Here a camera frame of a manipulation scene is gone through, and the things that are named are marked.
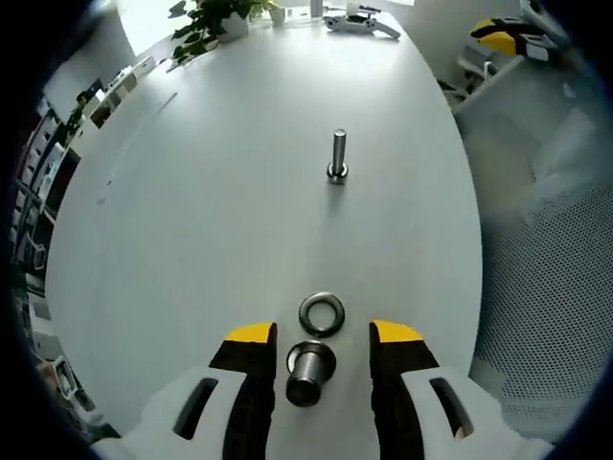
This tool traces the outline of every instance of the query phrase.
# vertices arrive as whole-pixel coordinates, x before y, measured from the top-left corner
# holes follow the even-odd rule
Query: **metal bolt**
[[[336,356],[328,345],[315,340],[294,345],[287,355],[287,399],[298,407],[317,404],[335,369]]]
[[[328,165],[328,177],[332,183],[342,184],[347,177],[349,169],[345,164],[345,145],[347,143],[347,133],[345,129],[334,131],[334,146],[332,151],[332,162]]]

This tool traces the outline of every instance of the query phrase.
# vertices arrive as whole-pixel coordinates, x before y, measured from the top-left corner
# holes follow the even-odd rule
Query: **potted plant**
[[[247,35],[247,16],[252,5],[261,5],[261,0],[196,0],[195,8],[185,11],[185,2],[170,9],[170,17],[187,15],[192,23],[175,31],[172,39],[184,38],[172,57],[178,64],[203,55],[216,40],[231,41]]]

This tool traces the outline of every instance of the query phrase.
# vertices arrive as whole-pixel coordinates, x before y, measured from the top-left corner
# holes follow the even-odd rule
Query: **white tabletop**
[[[339,187],[325,169],[341,127],[350,172]],[[378,449],[369,321],[413,325],[440,363],[464,373],[477,333],[479,219],[443,93],[405,34],[319,24],[251,33],[153,72],[77,168],[46,290],[68,359],[120,432],[232,329],[272,320],[269,451],[288,458],[281,427],[321,436],[345,423],[333,458],[350,458],[343,443],[355,440]],[[308,338],[300,303],[321,290],[340,297],[347,320],[327,340],[338,367],[322,403],[301,412],[284,398],[284,358]]]

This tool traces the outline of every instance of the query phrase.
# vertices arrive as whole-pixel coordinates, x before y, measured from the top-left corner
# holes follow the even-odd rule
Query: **white flower pot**
[[[285,22],[285,8],[276,8],[270,10],[270,19],[272,19],[273,27],[281,27]]]
[[[237,12],[230,14],[230,17],[221,19],[221,27],[226,31],[225,34],[219,36],[221,43],[228,43],[249,34],[247,19],[240,17]]]

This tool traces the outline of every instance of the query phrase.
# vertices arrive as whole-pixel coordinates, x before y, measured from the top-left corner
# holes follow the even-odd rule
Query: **metal washer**
[[[328,179],[332,184],[343,184],[347,178],[347,174],[349,173],[349,168],[345,163],[343,163],[343,170],[341,171],[340,175],[334,175],[332,172],[332,164],[330,163],[326,168],[326,173],[328,174]]]
[[[317,328],[308,317],[310,309],[315,304],[326,304],[334,310],[334,320],[327,328]],[[343,303],[330,292],[317,292],[308,296],[298,309],[298,320],[300,325],[310,335],[317,338],[326,338],[338,333],[345,323],[345,309]]]

